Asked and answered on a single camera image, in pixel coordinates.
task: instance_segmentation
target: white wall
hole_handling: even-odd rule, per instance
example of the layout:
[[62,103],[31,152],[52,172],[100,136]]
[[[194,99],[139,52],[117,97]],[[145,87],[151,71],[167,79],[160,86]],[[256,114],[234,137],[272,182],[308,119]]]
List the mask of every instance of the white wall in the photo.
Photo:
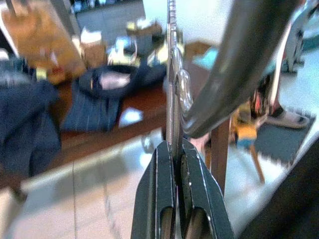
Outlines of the white wall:
[[[167,22],[166,0],[143,0],[146,18],[157,19],[163,29]],[[176,0],[177,26],[184,42],[203,40],[220,43],[233,0]]]

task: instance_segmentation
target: tiled floor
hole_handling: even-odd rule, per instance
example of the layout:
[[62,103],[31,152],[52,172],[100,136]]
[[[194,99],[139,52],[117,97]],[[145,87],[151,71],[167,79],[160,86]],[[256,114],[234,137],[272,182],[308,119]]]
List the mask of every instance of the tiled floor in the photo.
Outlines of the tiled floor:
[[[305,55],[296,77],[283,76],[280,101],[319,113],[319,50]],[[319,131],[316,120],[310,138]],[[152,133],[156,146],[159,131]],[[128,239],[137,184],[151,159],[141,137],[100,151],[26,182],[28,198],[6,239]],[[260,184],[251,156],[229,147],[225,202],[236,235],[269,199],[287,172],[260,157],[266,183]]]

